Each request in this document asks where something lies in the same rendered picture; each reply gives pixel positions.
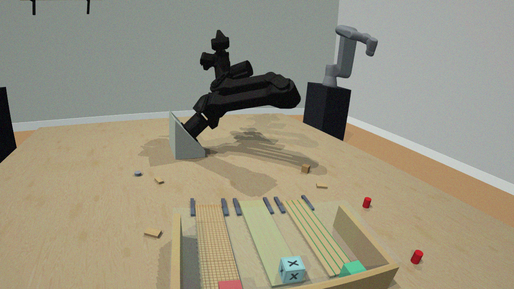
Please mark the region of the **red cylinder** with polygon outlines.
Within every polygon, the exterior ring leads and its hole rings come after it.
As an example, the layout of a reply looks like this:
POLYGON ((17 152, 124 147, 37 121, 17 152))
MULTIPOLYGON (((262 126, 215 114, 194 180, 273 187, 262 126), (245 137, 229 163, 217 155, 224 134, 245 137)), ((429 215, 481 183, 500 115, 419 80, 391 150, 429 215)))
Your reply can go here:
POLYGON ((422 259, 422 256, 423 256, 423 252, 420 251, 420 250, 416 250, 411 258, 411 262, 414 264, 414 265, 418 265, 419 261, 422 259))
POLYGON ((364 202, 363 202, 363 204, 362 204, 362 207, 363 207, 363 208, 369 208, 370 203, 371 203, 371 198, 369 198, 369 197, 365 197, 365 200, 364 200, 364 202))

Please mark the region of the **brown cube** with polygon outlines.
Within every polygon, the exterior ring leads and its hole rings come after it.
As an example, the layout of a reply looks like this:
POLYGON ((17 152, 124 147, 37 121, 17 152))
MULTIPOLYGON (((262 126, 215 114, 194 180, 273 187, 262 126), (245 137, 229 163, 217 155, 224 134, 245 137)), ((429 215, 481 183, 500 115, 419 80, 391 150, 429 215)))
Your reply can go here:
POLYGON ((301 172, 308 173, 310 171, 310 165, 304 163, 301 172))

